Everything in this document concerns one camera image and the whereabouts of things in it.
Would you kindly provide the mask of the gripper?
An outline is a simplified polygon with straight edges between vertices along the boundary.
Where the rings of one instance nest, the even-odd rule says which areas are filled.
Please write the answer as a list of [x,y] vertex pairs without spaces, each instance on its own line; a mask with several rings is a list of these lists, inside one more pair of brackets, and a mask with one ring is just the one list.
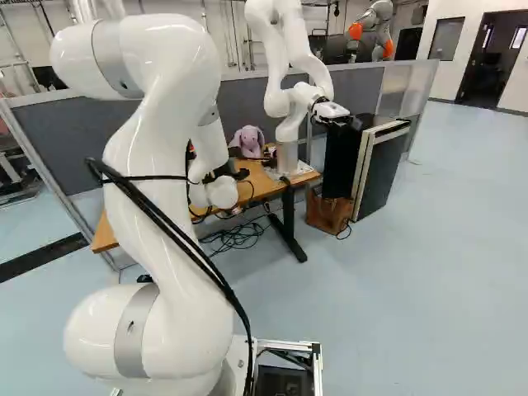
[[213,171],[213,179],[216,180],[219,177],[231,177],[236,182],[241,182],[249,177],[250,171],[247,168],[237,169],[235,167],[235,162],[226,162],[224,165],[217,167]]

